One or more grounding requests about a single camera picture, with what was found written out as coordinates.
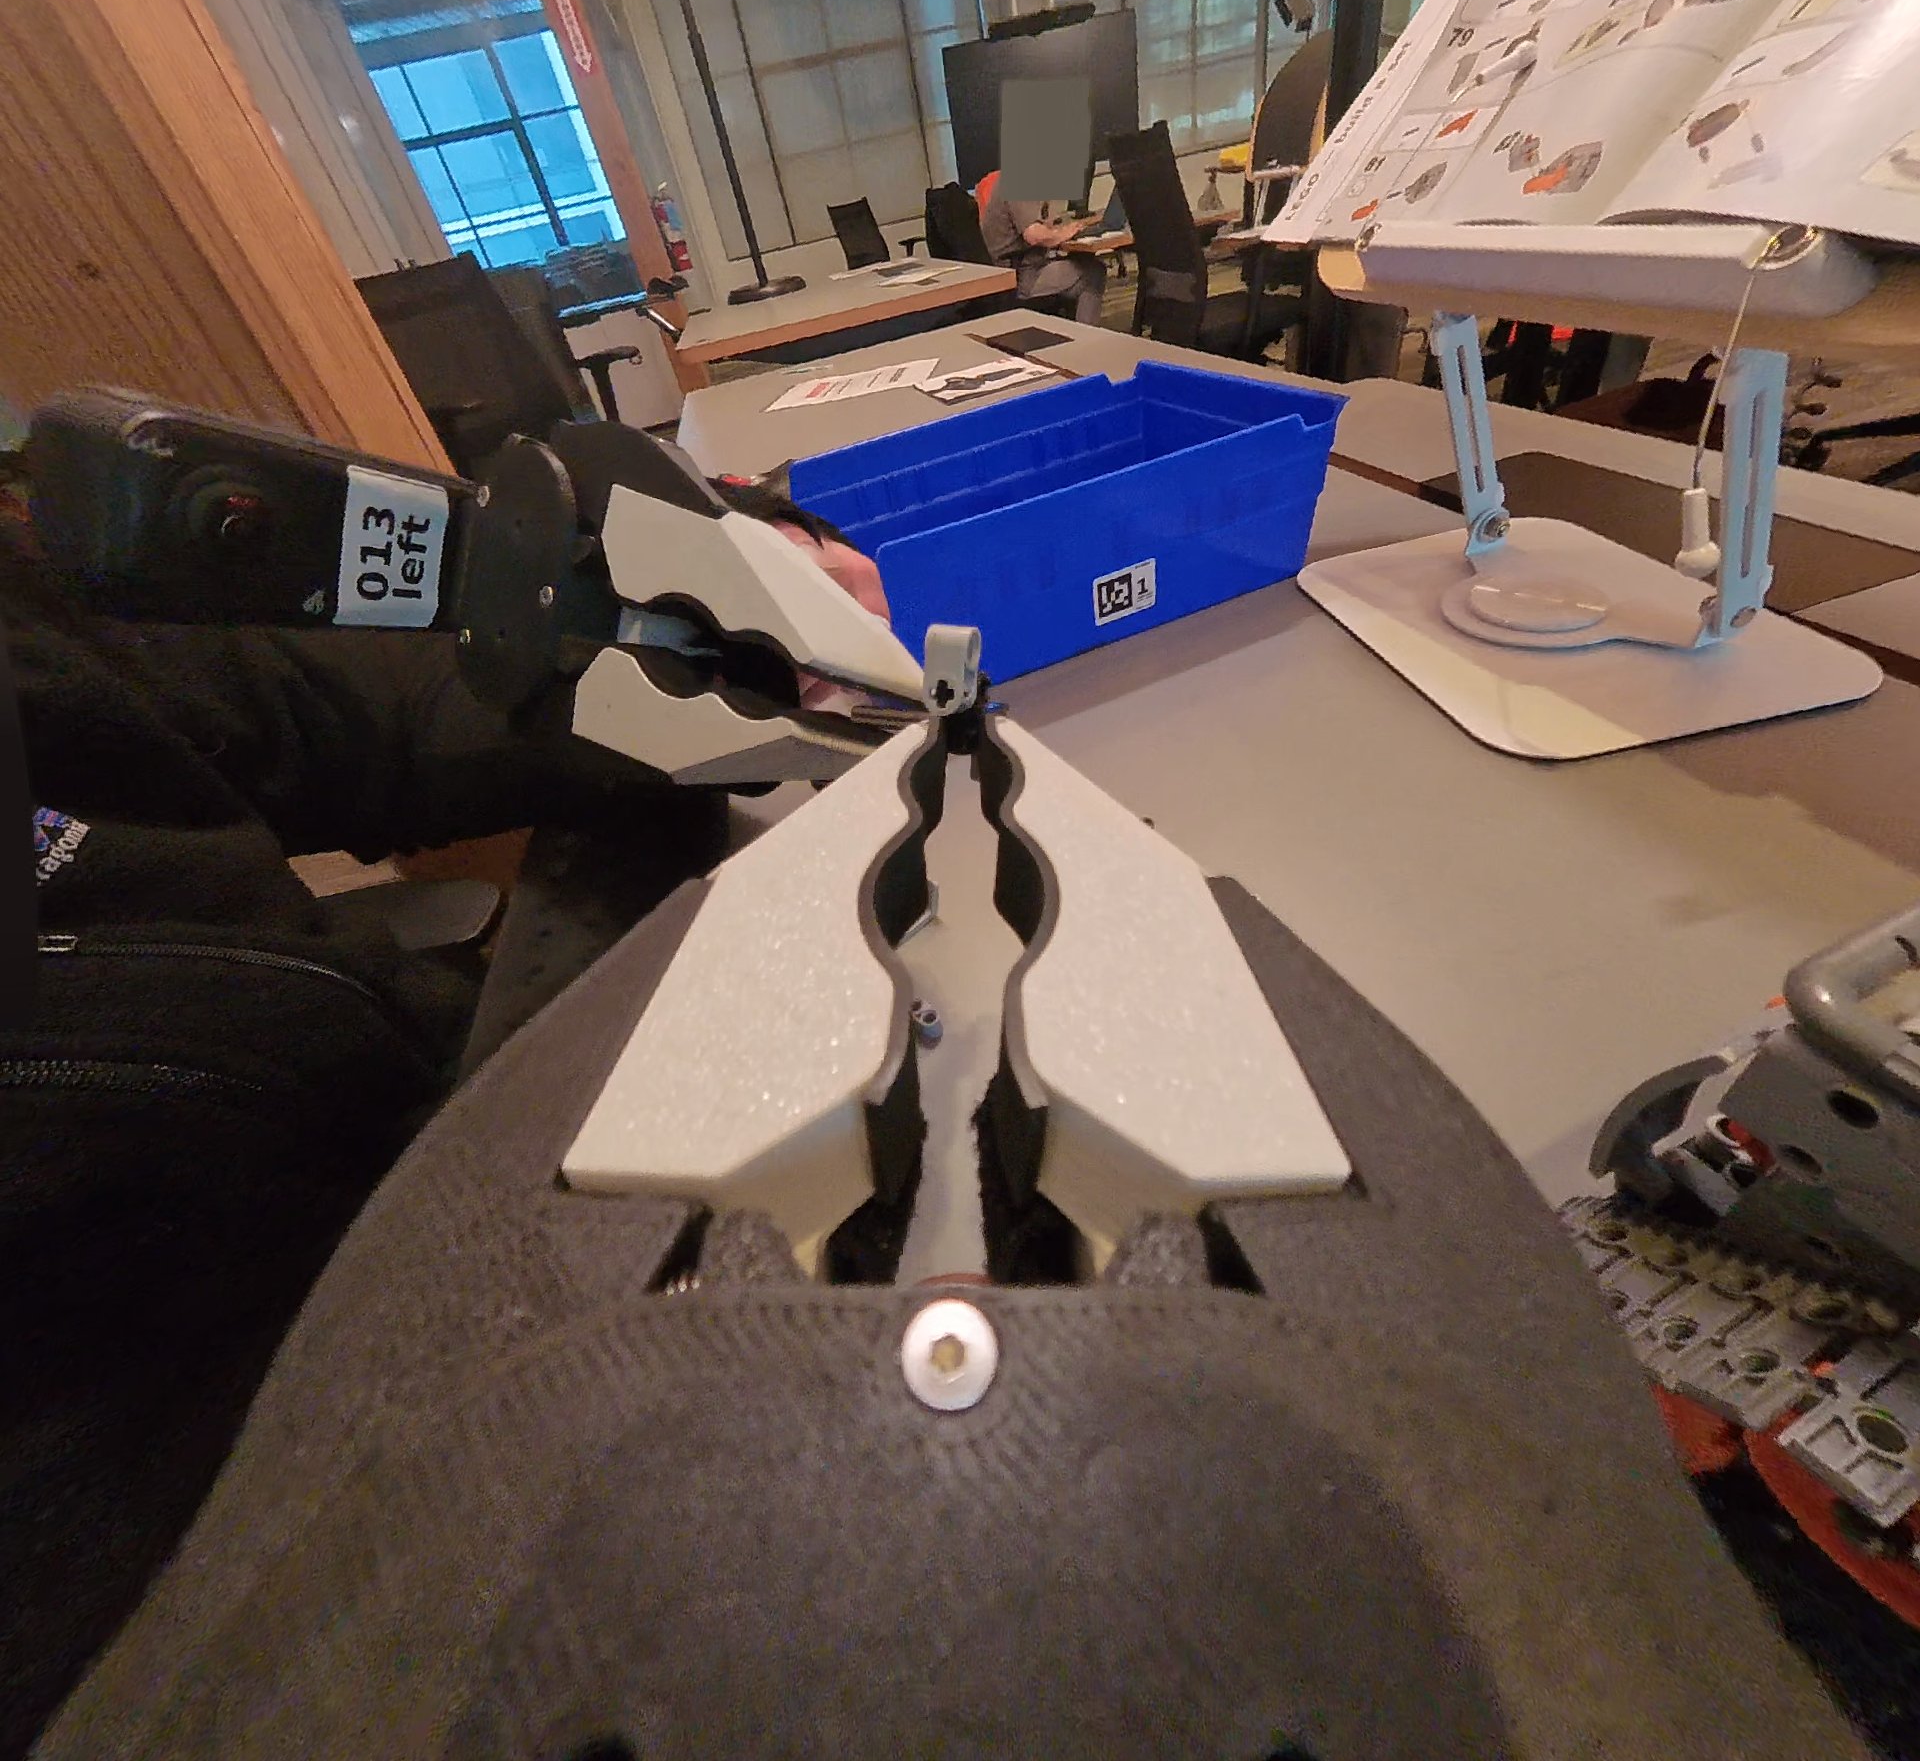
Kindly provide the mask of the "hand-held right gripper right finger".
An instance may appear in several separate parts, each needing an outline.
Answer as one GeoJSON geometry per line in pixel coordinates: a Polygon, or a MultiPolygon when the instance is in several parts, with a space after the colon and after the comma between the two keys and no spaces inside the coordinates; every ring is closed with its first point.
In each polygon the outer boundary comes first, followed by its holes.
{"type": "Polygon", "coordinates": [[[975,1115],[990,1269],[1099,1269],[1148,1214],[1341,1191],[1350,1158],[1202,867],[1006,719],[975,765],[1021,941],[975,1115]]]}

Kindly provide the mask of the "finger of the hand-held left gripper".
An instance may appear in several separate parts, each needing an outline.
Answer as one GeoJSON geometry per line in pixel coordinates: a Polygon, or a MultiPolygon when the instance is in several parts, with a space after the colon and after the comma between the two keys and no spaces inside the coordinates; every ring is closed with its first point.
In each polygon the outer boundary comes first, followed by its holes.
{"type": "Polygon", "coordinates": [[[684,653],[601,649],[573,691],[573,732],[684,788],[832,781],[891,731],[736,688],[684,653]]]}
{"type": "Polygon", "coordinates": [[[613,593],[630,608],[684,603],[722,634],[761,637],[814,678],[920,699],[923,670],[889,621],[772,524],[613,487],[606,513],[613,593]]]}

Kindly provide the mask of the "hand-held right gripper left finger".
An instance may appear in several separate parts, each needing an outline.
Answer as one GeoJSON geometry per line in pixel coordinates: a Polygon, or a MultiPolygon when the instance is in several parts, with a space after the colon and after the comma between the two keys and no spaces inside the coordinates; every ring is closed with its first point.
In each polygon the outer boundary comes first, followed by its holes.
{"type": "Polygon", "coordinates": [[[917,1170],[901,941],[935,902],[944,732],[899,731],[712,876],[562,1158],[568,1188],[756,1211],[818,1273],[917,1170]]]}

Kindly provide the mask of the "blue storage bin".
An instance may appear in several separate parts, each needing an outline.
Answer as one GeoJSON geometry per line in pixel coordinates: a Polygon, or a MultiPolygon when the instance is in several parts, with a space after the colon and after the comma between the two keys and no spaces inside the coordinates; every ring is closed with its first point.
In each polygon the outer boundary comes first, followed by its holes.
{"type": "Polygon", "coordinates": [[[973,626],[1008,682],[1300,573],[1346,401],[1144,360],[799,460],[788,493],[875,560],[901,642],[973,626]]]}

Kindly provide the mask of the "white book stand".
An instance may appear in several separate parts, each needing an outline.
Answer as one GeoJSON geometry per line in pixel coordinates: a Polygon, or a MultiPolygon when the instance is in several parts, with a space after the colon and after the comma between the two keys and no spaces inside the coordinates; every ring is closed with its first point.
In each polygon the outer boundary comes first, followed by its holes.
{"type": "Polygon", "coordinates": [[[1768,614],[1795,328],[1877,283],[1842,238],[1767,224],[1598,227],[1373,221],[1334,254],[1350,300],[1428,308],[1465,531],[1310,563],[1304,593],[1501,752],[1579,761],[1850,705],[1882,671],[1768,614]],[[1726,348],[1716,499],[1693,473],[1672,560],[1505,499],[1481,313],[1726,348]]]}

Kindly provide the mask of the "grey orange tracked toy robot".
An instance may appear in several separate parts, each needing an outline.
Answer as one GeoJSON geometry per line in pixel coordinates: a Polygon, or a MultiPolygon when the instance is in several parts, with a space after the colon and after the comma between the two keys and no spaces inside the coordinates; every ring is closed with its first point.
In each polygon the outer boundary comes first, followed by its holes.
{"type": "Polygon", "coordinates": [[[1918,909],[1607,1115],[1562,1208],[1694,1475],[1752,1464],[1918,1623],[1918,909]]]}

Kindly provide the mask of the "black wall screen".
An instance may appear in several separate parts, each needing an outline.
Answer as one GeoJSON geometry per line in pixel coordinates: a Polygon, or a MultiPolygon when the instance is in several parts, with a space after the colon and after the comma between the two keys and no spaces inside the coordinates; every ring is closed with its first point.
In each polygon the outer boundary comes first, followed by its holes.
{"type": "Polygon", "coordinates": [[[1047,82],[1048,92],[1081,77],[1090,85],[1091,164],[1103,164],[1113,135],[1139,129],[1138,21],[1132,11],[1090,15],[1036,33],[989,37],[942,51],[955,177],[975,188],[1000,165],[1000,92],[1008,80],[1047,82]]]}

